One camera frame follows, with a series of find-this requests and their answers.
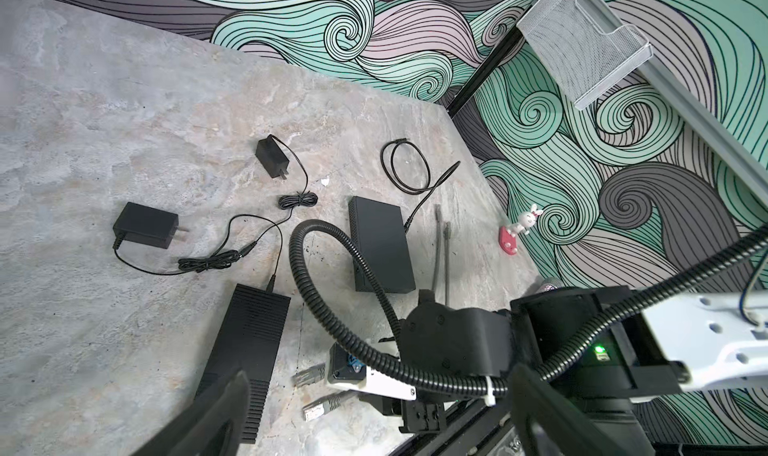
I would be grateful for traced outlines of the small black power adapter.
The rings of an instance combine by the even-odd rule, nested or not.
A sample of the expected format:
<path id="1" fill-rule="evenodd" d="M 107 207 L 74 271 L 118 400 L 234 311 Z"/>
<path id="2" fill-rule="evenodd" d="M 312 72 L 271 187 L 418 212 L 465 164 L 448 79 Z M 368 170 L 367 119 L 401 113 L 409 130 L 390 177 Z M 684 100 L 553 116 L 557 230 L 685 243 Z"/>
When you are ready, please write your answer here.
<path id="1" fill-rule="evenodd" d="M 232 226 L 236 220 L 258 220 L 266 222 L 267 228 L 254 240 L 247 243 L 239 250 L 225 250 L 227 243 L 232 235 Z M 157 277 L 175 277 L 190 273 L 203 273 L 207 271 L 221 271 L 232 267 L 235 263 L 248 256 L 258 245 L 267 232 L 272 229 L 278 231 L 280 246 L 277 258 L 282 255 L 284 248 L 284 236 L 281 226 L 289 218 L 273 221 L 263 216 L 241 213 L 236 214 L 227 222 L 225 236 L 221 244 L 207 257 L 202 258 L 181 258 L 177 261 L 177 268 L 172 271 L 152 271 L 136 266 L 125 260 L 119 250 L 124 242 L 135 243 L 159 249 L 167 249 L 170 246 L 177 230 L 179 229 L 179 216 L 160 209 L 139 205 L 128 202 L 113 225 L 115 236 L 112 250 L 116 259 L 125 266 L 136 270 L 142 274 Z M 273 274 L 267 284 L 267 290 L 274 289 L 277 272 L 279 269 L 279 260 L 276 260 Z"/>

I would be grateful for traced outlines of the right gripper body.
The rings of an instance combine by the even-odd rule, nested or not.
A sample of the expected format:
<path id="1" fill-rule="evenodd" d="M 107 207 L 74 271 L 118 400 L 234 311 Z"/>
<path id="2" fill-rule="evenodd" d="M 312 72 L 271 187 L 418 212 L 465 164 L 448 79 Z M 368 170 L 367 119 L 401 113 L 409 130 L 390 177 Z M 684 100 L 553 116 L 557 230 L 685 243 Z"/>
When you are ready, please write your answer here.
<path id="1" fill-rule="evenodd" d="M 359 400 L 385 417 L 399 418 L 399 431 L 403 434 L 437 434 L 447 427 L 446 413 L 441 403 L 400 400 L 367 393 L 361 393 Z"/>

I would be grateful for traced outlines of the small black ribbed switch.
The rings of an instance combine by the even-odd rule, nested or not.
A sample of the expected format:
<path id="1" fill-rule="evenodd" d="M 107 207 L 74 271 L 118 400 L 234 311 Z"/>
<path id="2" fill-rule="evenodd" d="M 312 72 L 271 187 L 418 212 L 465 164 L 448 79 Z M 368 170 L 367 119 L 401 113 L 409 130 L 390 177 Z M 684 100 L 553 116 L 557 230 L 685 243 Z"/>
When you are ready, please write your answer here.
<path id="1" fill-rule="evenodd" d="M 201 395 L 220 377 L 245 371 L 249 403 L 243 444 L 253 444 L 258 435 L 289 305 L 286 296 L 237 285 L 196 391 Z"/>

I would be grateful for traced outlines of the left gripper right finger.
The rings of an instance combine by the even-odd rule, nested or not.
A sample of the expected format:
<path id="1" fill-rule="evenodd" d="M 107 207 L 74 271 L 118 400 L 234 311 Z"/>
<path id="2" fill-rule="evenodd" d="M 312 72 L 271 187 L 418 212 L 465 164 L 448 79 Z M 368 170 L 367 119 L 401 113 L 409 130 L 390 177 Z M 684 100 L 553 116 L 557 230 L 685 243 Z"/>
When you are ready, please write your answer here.
<path id="1" fill-rule="evenodd" d="M 543 455 L 534 426 L 561 455 L 626 455 L 627 452 L 599 430 L 580 410 L 525 365 L 509 375 L 510 416 L 526 455 Z"/>

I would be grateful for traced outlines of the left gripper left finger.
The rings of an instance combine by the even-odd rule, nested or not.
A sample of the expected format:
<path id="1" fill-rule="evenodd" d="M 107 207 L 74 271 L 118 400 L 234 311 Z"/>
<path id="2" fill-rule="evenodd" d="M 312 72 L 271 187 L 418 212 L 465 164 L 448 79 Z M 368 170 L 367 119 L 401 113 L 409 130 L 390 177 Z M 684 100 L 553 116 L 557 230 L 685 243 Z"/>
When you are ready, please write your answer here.
<path id="1" fill-rule="evenodd" d="M 242 369 L 221 377 L 134 455 L 236 455 L 249 401 Z"/>

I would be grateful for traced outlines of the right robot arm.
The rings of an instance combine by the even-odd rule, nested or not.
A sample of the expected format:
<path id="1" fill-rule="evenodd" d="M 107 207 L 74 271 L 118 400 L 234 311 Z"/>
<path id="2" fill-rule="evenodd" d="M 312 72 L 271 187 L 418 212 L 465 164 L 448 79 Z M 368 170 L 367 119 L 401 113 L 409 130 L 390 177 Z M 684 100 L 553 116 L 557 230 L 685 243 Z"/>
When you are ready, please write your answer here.
<path id="1" fill-rule="evenodd" d="M 688 270 L 641 291 L 565 288 L 515 300 L 502 312 L 451 309 L 432 300 L 399 319 L 374 292 L 398 352 L 383 353 L 346 327 L 316 289 L 305 237 L 333 237 L 358 265 L 364 258 L 336 226 L 308 220 L 290 238 L 289 263 L 302 299 L 335 342 L 367 368 L 434 401 L 504 400 L 523 426 L 550 430 L 582 454 L 620 454 L 594 415 L 614 402 L 698 390 L 767 372 L 767 344 L 740 315 L 717 316 L 694 289 L 767 246 L 760 228 Z"/>

